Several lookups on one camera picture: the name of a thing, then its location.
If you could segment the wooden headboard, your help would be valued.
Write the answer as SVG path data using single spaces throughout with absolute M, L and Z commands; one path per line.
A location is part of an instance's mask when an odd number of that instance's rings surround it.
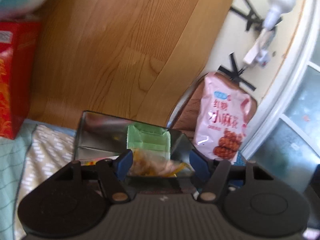
M 164 126 L 232 1 L 48 0 L 29 118 L 76 128 L 91 110 Z

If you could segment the pink fried twist bag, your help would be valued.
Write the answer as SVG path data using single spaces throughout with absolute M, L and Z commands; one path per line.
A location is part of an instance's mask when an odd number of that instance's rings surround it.
M 193 144 L 209 159 L 235 163 L 247 135 L 256 101 L 238 85 L 217 72 L 204 77 Z

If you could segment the pink snack stick packet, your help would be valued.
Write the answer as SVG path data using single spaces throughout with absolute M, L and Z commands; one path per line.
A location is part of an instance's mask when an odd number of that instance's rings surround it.
M 101 160 L 110 161 L 110 160 L 116 160 L 117 158 L 118 158 L 118 155 L 110 156 L 110 157 L 103 157 L 103 158 L 94 158 L 94 159 L 80 159 L 79 161 L 82 166 L 93 166 Z

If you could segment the black sheep print box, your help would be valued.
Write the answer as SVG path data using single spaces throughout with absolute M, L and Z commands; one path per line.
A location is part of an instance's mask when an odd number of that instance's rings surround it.
M 189 152 L 194 149 L 187 136 L 175 129 L 146 124 L 116 116 L 84 111 L 74 141 L 74 159 L 80 161 L 112 158 L 125 152 L 128 127 L 152 134 L 170 134 L 170 159 L 189 163 Z M 127 176 L 124 187 L 129 194 L 171 194 L 197 192 L 192 171 L 184 168 L 175 178 L 143 178 Z

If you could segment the patterned bed sheet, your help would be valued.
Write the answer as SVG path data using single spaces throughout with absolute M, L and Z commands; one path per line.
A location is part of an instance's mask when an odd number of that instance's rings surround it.
M 14 140 L 1 138 L 1 239 L 22 239 L 17 208 L 28 193 L 69 163 L 75 131 L 26 120 Z

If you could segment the nut snack gold-edged packet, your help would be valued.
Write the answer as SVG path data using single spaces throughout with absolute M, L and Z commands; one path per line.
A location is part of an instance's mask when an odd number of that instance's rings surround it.
M 193 172 L 191 166 L 163 156 L 163 152 L 134 149 L 133 163 L 128 175 L 132 177 L 177 177 L 180 172 Z

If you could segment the light green snack packet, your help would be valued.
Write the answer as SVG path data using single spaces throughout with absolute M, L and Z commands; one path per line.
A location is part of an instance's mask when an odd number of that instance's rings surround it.
M 143 123 L 127 127 L 127 149 L 143 150 L 170 159 L 171 134 L 168 129 Z

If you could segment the red gift box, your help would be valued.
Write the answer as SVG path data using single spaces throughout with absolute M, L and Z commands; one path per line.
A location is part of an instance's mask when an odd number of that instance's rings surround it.
M 1 137 L 15 139 L 29 112 L 39 21 L 1 22 Z

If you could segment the white lamp plug adapter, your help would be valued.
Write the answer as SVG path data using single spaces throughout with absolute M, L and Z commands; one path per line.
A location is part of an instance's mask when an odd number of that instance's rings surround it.
M 276 25 L 282 14 L 292 11 L 297 0 L 268 0 L 270 8 L 263 22 L 263 29 L 270 31 Z

